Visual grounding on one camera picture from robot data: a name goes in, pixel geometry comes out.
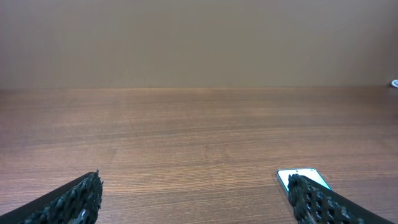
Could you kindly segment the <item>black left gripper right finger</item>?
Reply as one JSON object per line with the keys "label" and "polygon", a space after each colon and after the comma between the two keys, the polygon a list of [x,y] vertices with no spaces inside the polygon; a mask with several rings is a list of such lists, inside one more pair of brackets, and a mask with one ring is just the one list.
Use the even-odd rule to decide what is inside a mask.
{"label": "black left gripper right finger", "polygon": [[393,224],[304,175],[290,175],[288,190],[298,223]]}

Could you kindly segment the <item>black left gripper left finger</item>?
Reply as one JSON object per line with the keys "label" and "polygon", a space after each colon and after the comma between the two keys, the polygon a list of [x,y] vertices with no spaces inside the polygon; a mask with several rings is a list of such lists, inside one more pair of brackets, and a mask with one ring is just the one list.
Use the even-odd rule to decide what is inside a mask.
{"label": "black left gripper left finger", "polygon": [[99,172],[83,176],[1,215],[1,223],[95,223],[102,203]]}

